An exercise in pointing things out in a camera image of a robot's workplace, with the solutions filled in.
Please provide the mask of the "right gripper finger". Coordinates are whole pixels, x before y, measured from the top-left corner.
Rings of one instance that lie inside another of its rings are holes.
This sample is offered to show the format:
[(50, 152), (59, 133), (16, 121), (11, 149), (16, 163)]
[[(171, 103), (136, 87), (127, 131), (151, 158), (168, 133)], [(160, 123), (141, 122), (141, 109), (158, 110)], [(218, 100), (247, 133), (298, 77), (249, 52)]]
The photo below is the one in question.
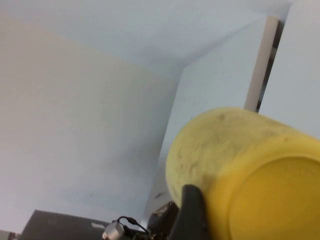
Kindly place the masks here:
[(170, 239), (209, 239), (204, 197), (195, 185), (187, 184), (182, 188), (181, 207), (171, 230)]

